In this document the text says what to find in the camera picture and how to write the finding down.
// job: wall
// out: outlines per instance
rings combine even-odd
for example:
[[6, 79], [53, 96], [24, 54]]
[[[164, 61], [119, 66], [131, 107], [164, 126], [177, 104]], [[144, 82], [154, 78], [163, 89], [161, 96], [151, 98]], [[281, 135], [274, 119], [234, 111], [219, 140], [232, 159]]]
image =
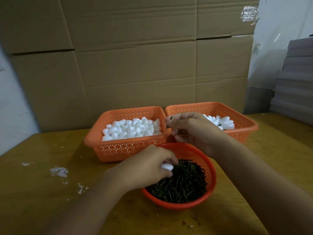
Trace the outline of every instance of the wall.
[[0, 155], [38, 132], [23, 90], [0, 46]]
[[313, 34], [312, 0], [260, 0], [244, 113], [269, 110], [290, 40]]

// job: table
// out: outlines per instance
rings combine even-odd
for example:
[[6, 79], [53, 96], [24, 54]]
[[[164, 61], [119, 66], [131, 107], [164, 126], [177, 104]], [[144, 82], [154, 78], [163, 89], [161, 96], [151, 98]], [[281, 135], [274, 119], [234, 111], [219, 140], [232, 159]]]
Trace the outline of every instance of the table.
[[[259, 131], [250, 135], [247, 147], [313, 194], [313, 126], [275, 113], [248, 117], [258, 123]], [[34, 134], [0, 157], [2, 235], [35, 234], [115, 165], [101, 163], [93, 150], [84, 146], [87, 132]], [[213, 163], [217, 186], [201, 205], [171, 211], [158, 207], [139, 190], [131, 191], [113, 209], [100, 234], [267, 234], [241, 194]], [[55, 167], [64, 169], [53, 175]]]

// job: person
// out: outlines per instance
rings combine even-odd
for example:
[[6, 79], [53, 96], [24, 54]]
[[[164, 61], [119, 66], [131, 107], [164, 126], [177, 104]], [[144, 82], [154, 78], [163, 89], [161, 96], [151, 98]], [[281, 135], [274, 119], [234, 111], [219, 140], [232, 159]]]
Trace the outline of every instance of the person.
[[[213, 158], [236, 186], [270, 234], [313, 234], [313, 199], [243, 144], [199, 113], [166, 118], [178, 142], [196, 146]], [[107, 170], [66, 213], [45, 227], [44, 234], [97, 234], [119, 199], [128, 191], [172, 176], [163, 162], [178, 164], [162, 147], [148, 146]]]

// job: orange plastic basket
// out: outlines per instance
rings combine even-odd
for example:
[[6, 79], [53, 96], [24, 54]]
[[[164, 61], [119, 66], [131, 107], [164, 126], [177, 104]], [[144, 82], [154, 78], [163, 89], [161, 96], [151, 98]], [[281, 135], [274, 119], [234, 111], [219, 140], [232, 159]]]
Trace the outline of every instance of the orange plastic basket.
[[199, 149], [188, 143], [165, 143], [158, 146], [171, 150], [178, 159], [191, 159], [193, 162], [196, 162], [199, 166], [201, 166], [205, 171], [205, 181], [206, 183], [208, 183], [207, 191], [201, 198], [182, 204], [174, 204], [159, 200], [158, 198], [151, 195], [145, 188], [141, 189], [143, 194], [147, 196], [150, 200], [155, 202], [157, 205], [167, 209], [175, 210], [189, 209], [205, 201], [209, 197], [209, 195], [212, 194], [216, 185], [216, 172], [210, 159], [206, 155], [204, 155]]
[[[162, 134], [140, 138], [127, 138], [112, 141], [101, 141], [102, 130], [107, 124], [122, 119], [132, 120], [134, 118], [146, 117], [147, 119], [160, 119]], [[110, 110], [103, 113], [84, 139], [86, 146], [92, 147], [102, 162], [123, 161], [133, 156], [151, 144], [166, 142], [166, 137], [171, 134], [170, 129], [166, 129], [165, 114], [161, 107], [149, 106], [140, 108], [130, 108], [121, 110]]]
[[220, 102], [201, 102], [184, 105], [174, 105], [165, 108], [166, 116], [183, 113], [198, 112], [211, 116], [229, 116], [234, 121], [235, 129], [224, 130], [227, 134], [236, 138], [239, 142], [245, 143], [251, 132], [258, 130], [258, 125], [253, 120]]

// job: forearm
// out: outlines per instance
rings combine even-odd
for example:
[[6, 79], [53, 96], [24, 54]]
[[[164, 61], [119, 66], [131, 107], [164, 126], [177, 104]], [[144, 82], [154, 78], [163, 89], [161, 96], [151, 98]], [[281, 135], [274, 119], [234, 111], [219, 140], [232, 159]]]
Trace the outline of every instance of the forearm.
[[44, 234], [98, 234], [108, 214], [126, 193], [117, 179], [106, 172], [70, 210], [53, 220]]
[[309, 234], [313, 200], [235, 139], [223, 143], [217, 163], [271, 234]]

